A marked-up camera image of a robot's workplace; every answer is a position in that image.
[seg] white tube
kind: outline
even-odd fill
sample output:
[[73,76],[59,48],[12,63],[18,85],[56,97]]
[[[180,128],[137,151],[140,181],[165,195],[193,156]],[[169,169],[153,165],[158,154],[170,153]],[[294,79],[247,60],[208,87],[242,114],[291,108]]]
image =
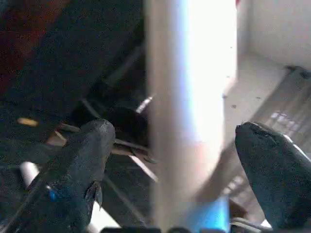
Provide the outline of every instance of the white tube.
[[20,165],[20,172],[26,187],[28,187],[33,179],[39,174],[39,169],[34,163],[24,162]]
[[166,231],[213,173],[223,144],[223,91],[236,69],[234,1],[146,1],[155,224]]

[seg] metal rod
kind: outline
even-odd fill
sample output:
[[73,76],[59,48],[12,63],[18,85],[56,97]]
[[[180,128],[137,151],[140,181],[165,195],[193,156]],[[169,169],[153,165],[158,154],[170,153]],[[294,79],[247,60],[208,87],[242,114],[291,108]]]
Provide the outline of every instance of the metal rod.
[[184,225],[220,157],[222,94],[236,68],[235,13],[234,1],[146,1],[148,79],[157,96],[151,109],[159,162],[154,213],[164,231]]

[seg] white wall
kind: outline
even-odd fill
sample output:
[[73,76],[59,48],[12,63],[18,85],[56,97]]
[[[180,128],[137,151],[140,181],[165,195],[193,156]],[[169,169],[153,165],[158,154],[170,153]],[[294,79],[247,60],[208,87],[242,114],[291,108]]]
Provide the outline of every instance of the white wall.
[[251,9],[251,0],[241,0],[237,6],[237,45],[238,58],[246,53],[249,47],[249,19]]
[[251,50],[280,64],[310,69],[310,12],[310,0],[253,0]]
[[283,66],[256,54],[239,61],[238,81],[225,99],[225,147],[234,139],[235,127],[252,118],[284,75]]

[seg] blue light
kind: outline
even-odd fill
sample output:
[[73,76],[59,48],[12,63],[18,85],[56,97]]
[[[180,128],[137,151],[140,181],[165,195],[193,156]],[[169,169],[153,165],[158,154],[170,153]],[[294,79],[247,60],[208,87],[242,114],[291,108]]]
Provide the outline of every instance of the blue light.
[[52,190],[49,190],[49,195],[52,200],[56,200],[56,194]]
[[195,233],[201,229],[229,232],[228,198],[220,197],[213,203],[197,207],[187,219],[187,228]]

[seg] dark surface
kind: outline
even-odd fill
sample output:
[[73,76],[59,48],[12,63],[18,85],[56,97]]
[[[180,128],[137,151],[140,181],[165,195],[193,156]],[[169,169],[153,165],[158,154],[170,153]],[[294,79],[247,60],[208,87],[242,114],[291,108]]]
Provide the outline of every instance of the dark surface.
[[[36,121],[37,126],[19,124],[17,120],[20,117]],[[32,142],[45,142],[62,120],[58,116],[3,101],[0,101],[0,119],[1,137]]]
[[112,62],[142,18],[142,1],[72,0],[5,100],[65,117]]
[[103,180],[103,208],[121,226],[150,226],[152,182],[129,156],[111,156]]
[[311,216],[311,162],[283,135],[257,123],[236,128],[236,148],[271,226],[303,227]]
[[[0,222],[16,212],[27,193],[19,164],[31,161],[42,167],[60,149],[7,138],[0,140]],[[152,182],[130,157],[111,155],[102,182],[103,208],[121,226],[149,226]]]
[[96,196],[86,191],[103,179],[114,139],[114,128],[105,120],[73,134],[28,187],[5,232],[82,232]]

